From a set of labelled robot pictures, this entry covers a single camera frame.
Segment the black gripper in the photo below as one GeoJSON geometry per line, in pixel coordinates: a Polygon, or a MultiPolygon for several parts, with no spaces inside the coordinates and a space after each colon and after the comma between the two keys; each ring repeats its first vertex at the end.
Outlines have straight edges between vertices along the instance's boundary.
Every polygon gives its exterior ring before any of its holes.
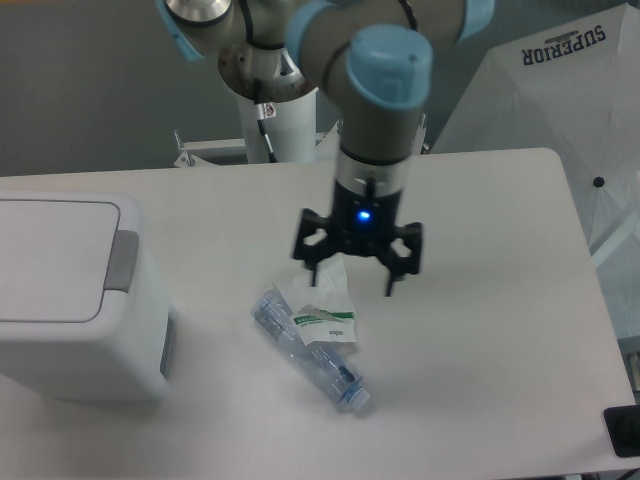
{"type": "Polygon", "coordinates": [[[404,160],[390,165],[372,164],[341,151],[336,161],[331,214],[301,211],[292,258],[311,272],[310,286],[317,285],[318,266],[334,253],[378,257],[388,270],[385,296],[406,275],[421,268],[423,224],[396,226],[406,180],[404,160]],[[398,240],[407,250],[400,254],[398,240]]]}

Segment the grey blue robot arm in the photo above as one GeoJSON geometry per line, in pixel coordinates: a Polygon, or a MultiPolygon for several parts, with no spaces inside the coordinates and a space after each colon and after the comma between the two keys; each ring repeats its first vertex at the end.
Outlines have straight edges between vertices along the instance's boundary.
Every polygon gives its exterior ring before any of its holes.
{"type": "Polygon", "coordinates": [[[423,227],[396,216],[437,48],[491,21],[491,1],[160,1],[180,51],[202,58],[247,44],[283,53],[322,91],[342,127],[331,212],[304,209],[293,257],[310,271],[338,253],[374,257],[390,282],[420,270],[423,227]]]}

